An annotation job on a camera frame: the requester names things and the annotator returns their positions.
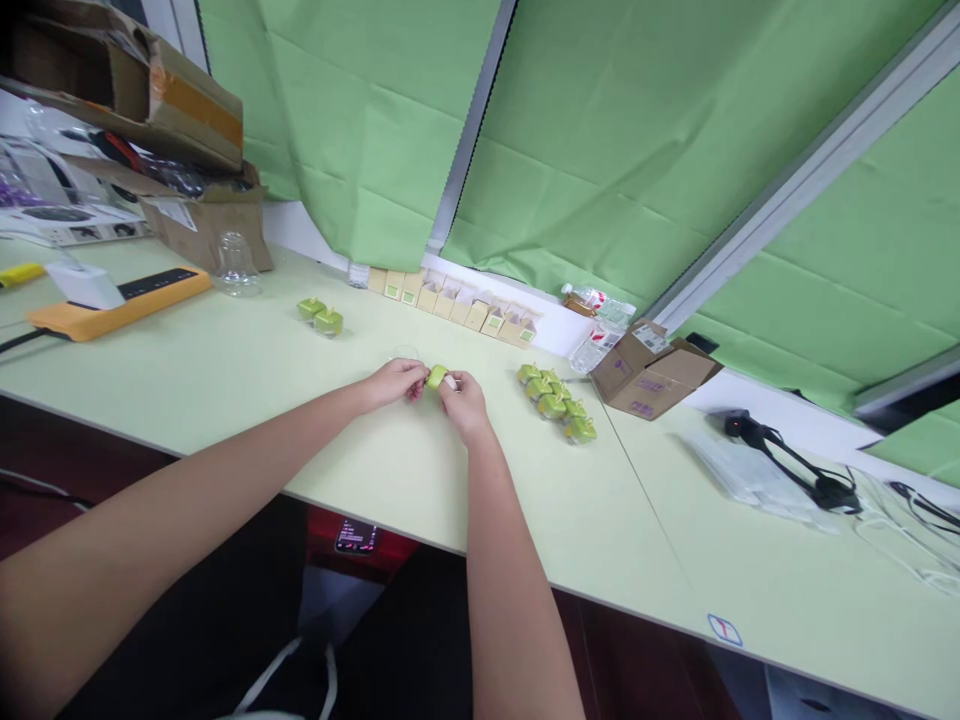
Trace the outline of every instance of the orange power strip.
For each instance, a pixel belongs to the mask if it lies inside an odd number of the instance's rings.
[[[178,267],[119,285],[120,294],[127,302],[113,310],[62,302],[27,313],[27,320],[70,340],[86,342],[199,295],[210,287],[210,276],[203,270]]]

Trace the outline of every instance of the table surface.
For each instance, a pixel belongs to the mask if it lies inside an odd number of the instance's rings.
[[[91,343],[42,338],[0,356],[0,392],[146,445],[186,455],[369,374],[401,346],[426,364],[473,373],[509,459],[527,523],[559,588],[716,641],[732,623],[743,651],[935,717],[957,715],[960,600],[942,595],[857,537],[831,536],[730,502],[678,436],[705,416],[678,406],[655,423],[572,386],[599,439],[573,447],[541,421],[515,372],[565,368],[343,282],[282,248],[265,292],[207,292]],[[152,240],[79,248],[125,282],[182,261]],[[52,251],[0,242],[0,266]],[[317,295],[345,317],[334,341],[297,320]],[[9,325],[56,302],[49,278],[6,291]],[[466,455],[428,393],[348,427],[287,492],[430,544],[466,549]]]

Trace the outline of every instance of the smartphone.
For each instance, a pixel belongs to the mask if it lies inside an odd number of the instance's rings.
[[[337,552],[370,555],[377,545],[377,526],[344,518],[337,535]]]

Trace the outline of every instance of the small green cube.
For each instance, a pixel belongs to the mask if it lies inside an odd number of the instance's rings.
[[[567,409],[559,395],[543,395],[537,403],[537,410],[547,420],[559,420]]]
[[[597,439],[593,418],[574,418],[563,429],[563,434],[572,445],[586,445]]]
[[[573,395],[570,394],[570,391],[567,389],[567,384],[561,380],[558,383],[550,383],[550,392],[554,395],[559,395],[564,400],[572,400]]]
[[[520,369],[517,371],[517,380],[520,381],[521,385],[526,385],[528,382],[538,377],[540,377],[540,370],[536,365],[521,365]]]
[[[332,307],[324,308],[313,316],[313,329],[328,338],[335,338],[343,332],[343,315]]]
[[[543,395],[550,392],[550,386],[543,381],[543,378],[534,378],[527,383],[527,397],[537,402]]]
[[[574,418],[585,418],[587,416],[587,411],[583,409],[583,400],[565,400],[563,407],[565,411],[563,414],[564,422],[570,422]]]
[[[557,377],[557,373],[554,370],[544,370],[540,373],[540,377],[542,377],[543,381],[548,385],[554,385],[560,382],[560,378]]]
[[[440,387],[440,383],[443,382],[443,376],[448,372],[450,371],[443,365],[434,365],[433,370],[430,371],[430,376],[427,378],[427,387],[431,390],[436,390]]]
[[[314,315],[326,309],[327,306],[316,298],[307,298],[297,303],[297,312],[300,313],[300,319],[304,322],[312,321]]]

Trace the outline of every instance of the clothing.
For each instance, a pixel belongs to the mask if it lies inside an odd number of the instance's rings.
[[[306,506],[279,496],[178,580],[61,718],[230,716],[298,637]],[[249,712],[319,717],[327,638],[309,628]],[[469,718],[466,563],[421,547],[337,652],[333,718]]]

